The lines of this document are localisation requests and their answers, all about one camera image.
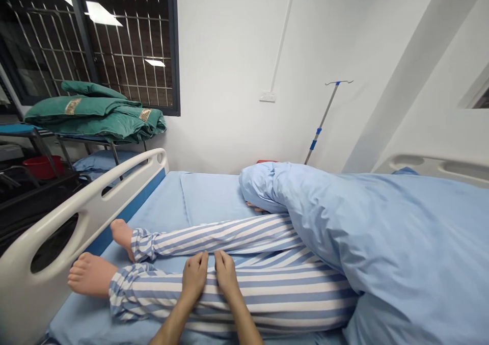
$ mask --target red bucket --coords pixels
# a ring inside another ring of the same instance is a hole
[[[61,157],[58,155],[53,155],[52,161],[55,164],[58,174],[63,175],[64,171],[63,164],[61,163]],[[49,164],[49,159],[47,156],[30,158],[23,161],[22,164],[38,179],[51,179],[56,177],[51,164]]]

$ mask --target white bed rail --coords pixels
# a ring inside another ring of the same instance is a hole
[[[439,156],[397,154],[386,159],[374,172],[390,174],[409,167],[421,175],[453,179],[489,188],[489,166],[470,161],[457,161]]]
[[[102,196],[120,175],[146,161]],[[32,345],[71,293],[67,276],[72,263],[162,169],[164,149],[139,154],[108,171],[66,200],[19,237],[0,258],[0,343]],[[41,245],[78,213],[78,222],[61,254],[33,274],[31,262]]]

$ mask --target hospital room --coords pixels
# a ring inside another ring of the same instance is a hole
[[[0,4],[0,344],[489,343],[489,0]]]

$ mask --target ceiling light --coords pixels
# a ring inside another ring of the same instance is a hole
[[[147,59],[144,59],[144,60],[147,63],[149,63],[150,65],[152,65],[152,66],[165,67],[165,64],[162,61],[158,61],[158,60],[147,60]]]
[[[64,0],[73,6],[72,0]],[[93,1],[86,1],[88,16],[94,23],[103,24],[103,25],[116,25],[122,26],[122,24],[109,12],[107,11],[101,4]]]

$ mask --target hand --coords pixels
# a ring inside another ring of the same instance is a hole
[[[215,251],[214,257],[219,287],[223,291],[226,300],[237,294],[241,294],[233,258],[224,251]]]
[[[194,304],[198,300],[205,287],[208,262],[207,251],[197,253],[187,260],[183,269],[182,298],[189,298]]]

